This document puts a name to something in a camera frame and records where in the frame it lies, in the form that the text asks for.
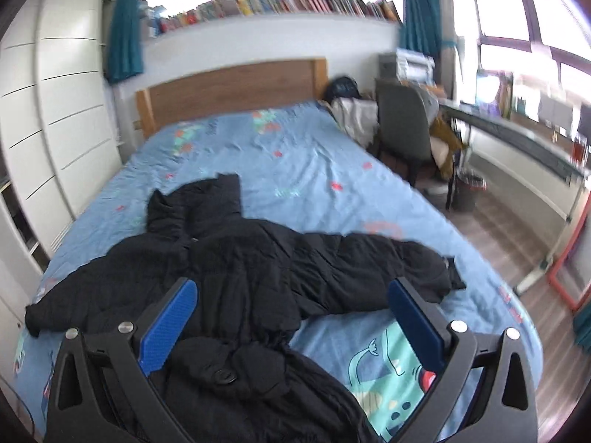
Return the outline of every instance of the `white desk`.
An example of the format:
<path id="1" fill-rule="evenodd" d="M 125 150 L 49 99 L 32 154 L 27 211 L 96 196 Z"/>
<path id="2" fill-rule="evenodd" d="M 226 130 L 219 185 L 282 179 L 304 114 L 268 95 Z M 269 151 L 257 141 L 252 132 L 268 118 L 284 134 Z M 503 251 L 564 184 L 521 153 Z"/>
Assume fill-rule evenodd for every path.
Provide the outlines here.
<path id="1" fill-rule="evenodd" d="M 562 235 L 572 222 L 574 211 L 578 201 L 583 193 L 585 181 L 591 175 L 591 171 L 582 165 L 574 163 L 570 155 L 558 148 L 555 144 L 547 141 L 545 138 L 535 134 L 531 130 L 500 118 L 496 115 L 481 112 L 478 108 L 471 105 L 457 104 L 451 100 L 439 99 L 439 107 L 450 117 L 463 121 L 468 125 L 468 142 L 472 127 L 498 138 L 503 143 L 509 144 L 528 157 L 537 161 L 552 174 L 556 175 L 567 185 L 578 184 L 577 194 L 564 220 L 564 226 L 560 235 L 550 249 L 548 255 L 540 262 L 538 268 L 534 269 L 525 279 L 514 289 L 517 295 L 521 295 L 530 288 L 552 264 L 554 253 L 558 247 Z"/>

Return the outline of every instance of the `sliding wardrobe door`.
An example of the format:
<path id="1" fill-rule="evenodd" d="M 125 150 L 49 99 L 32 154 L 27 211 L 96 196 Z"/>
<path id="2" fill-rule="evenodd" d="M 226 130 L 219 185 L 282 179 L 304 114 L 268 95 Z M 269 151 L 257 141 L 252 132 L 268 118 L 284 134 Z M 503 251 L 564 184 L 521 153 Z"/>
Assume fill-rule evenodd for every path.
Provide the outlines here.
<path id="1" fill-rule="evenodd" d="M 43 0 L 36 77 L 43 135 L 74 217 L 120 169 L 102 88 L 102 0 Z"/>
<path id="2" fill-rule="evenodd" d="M 42 0 L 27 0 L 0 42 L 0 140 L 11 185 L 38 242 L 51 257 L 72 224 L 39 118 L 35 78 Z"/>

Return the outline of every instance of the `teal curtain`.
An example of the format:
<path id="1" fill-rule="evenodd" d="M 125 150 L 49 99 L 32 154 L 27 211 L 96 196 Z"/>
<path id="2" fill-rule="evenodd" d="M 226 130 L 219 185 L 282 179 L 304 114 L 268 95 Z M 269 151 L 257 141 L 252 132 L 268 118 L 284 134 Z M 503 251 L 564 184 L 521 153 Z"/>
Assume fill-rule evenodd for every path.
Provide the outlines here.
<path id="1" fill-rule="evenodd" d="M 115 1 L 108 52 L 109 83 L 118 83 L 144 72 L 138 0 Z"/>
<path id="2" fill-rule="evenodd" d="M 583 347 L 585 353 L 591 353 L 591 303 L 573 318 L 573 329 L 577 345 Z"/>
<path id="3" fill-rule="evenodd" d="M 438 58 L 441 53 L 439 0 L 404 0 L 400 47 Z"/>

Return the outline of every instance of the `cable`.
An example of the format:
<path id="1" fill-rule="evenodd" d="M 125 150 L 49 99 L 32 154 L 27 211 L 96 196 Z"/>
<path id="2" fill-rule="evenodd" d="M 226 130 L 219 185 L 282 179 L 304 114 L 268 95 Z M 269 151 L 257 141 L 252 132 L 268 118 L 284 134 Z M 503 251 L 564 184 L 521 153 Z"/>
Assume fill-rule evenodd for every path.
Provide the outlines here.
<path id="1" fill-rule="evenodd" d="M 25 402 L 23 401 L 23 399 L 18 395 L 18 393 L 14 390 L 14 388 L 11 386 L 10 383 L 8 383 L 6 381 L 6 379 L 4 378 L 4 376 L 2 376 L 0 374 L 0 380 L 2 380 L 4 382 L 4 384 L 6 386 L 8 386 L 8 388 L 10 389 L 11 392 L 13 392 L 14 396 L 17 397 L 18 402 L 25 407 L 25 410 L 27 410 L 27 413 L 29 415 L 29 418 L 31 419 L 31 436 L 34 438 L 35 437 L 35 420 L 33 420 L 33 416 L 31 415 L 31 412 L 29 411 L 29 407 L 25 404 Z"/>

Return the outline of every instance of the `wooden headboard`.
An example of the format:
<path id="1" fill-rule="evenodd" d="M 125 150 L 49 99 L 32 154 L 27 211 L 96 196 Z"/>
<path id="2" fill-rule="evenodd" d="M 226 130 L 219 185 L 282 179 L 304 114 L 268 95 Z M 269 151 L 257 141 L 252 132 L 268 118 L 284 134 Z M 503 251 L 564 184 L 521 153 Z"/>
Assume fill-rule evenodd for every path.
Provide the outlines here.
<path id="1" fill-rule="evenodd" d="M 183 120 L 320 100 L 325 58 L 230 66 L 167 81 L 135 94 L 144 137 Z"/>

